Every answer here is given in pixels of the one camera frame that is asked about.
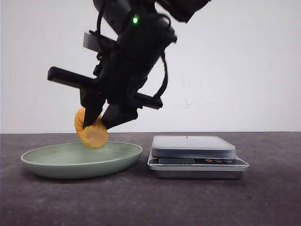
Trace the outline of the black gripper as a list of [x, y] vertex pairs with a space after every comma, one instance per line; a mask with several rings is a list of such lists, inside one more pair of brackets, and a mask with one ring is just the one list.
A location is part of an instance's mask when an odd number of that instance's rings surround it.
[[101, 35], [104, 52], [97, 52], [99, 64], [95, 78], [51, 67], [48, 80], [78, 88], [80, 103], [85, 108], [83, 128], [92, 125], [109, 105], [101, 121], [106, 129], [136, 120], [137, 108], [161, 108], [168, 72], [164, 69], [162, 85], [153, 96], [138, 93], [155, 63], [165, 63], [165, 48], [177, 37], [167, 16], [128, 16], [116, 40]]

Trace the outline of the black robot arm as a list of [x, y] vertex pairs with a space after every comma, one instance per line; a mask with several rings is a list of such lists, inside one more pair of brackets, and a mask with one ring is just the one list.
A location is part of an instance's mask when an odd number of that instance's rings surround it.
[[161, 0], [159, 4], [167, 14], [157, 12], [153, 0], [95, 0], [96, 30], [86, 32], [83, 39], [83, 46], [97, 53], [94, 77], [49, 69], [49, 81], [79, 89], [84, 127], [100, 118], [110, 129], [135, 120], [139, 108], [162, 107], [167, 76], [153, 96], [141, 94], [139, 89], [155, 63], [165, 59], [166, 47], [177, 41], [171, 18], [186, 23], [207, 1]]

